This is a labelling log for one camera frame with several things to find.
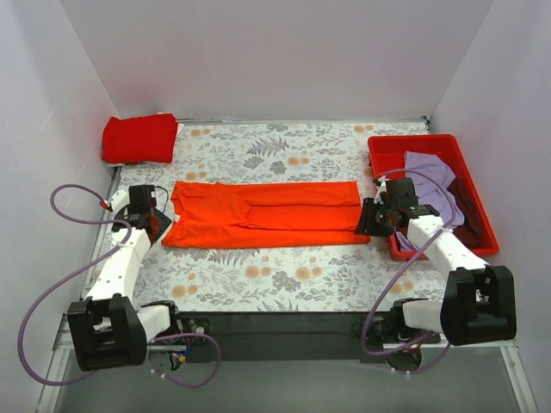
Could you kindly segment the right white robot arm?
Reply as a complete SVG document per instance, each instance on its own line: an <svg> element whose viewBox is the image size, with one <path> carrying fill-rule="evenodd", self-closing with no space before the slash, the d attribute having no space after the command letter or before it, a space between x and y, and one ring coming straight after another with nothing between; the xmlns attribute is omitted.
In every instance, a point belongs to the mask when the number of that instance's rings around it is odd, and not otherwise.
<svg viewBox="0 0 551 413"><path fill-rule="evenodd" d="M437 333L454 346L507 341L517 334L514 278L469 250L441 214L419 202L410 178L382 178L374 198L362 204L356 228L362 235L402 233L443 277L443 298L401 299L381 317L376 331L409 342L418 333Z"/></svg>

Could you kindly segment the orange t shirt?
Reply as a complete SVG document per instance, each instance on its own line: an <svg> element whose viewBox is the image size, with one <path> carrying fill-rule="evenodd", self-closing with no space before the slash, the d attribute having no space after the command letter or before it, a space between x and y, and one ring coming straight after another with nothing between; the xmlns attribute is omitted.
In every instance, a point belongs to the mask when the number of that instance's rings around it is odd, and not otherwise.
<svg viewBox="0 0 551 413"><path fill-rule="evenodd" d="M366 244L355 182L177 182L165 247L260 249Z"/></svg>

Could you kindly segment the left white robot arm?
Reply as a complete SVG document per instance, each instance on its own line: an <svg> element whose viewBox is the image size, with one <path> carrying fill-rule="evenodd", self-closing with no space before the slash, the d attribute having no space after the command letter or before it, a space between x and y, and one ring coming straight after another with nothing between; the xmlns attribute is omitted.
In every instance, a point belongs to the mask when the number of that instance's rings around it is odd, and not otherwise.
<svg viewBox="0 0 551 413"><path fill-rule="evenodd" d="M77 362L84 372L138 366L154 339L177 342L183 323L171 300L136 306L133 292L145 254L170 226L157 209L157 187L130 186L104 203L115 214L109 225L109 247L116 252L105 260L84 299L70 304L67 318Z"/></svg>

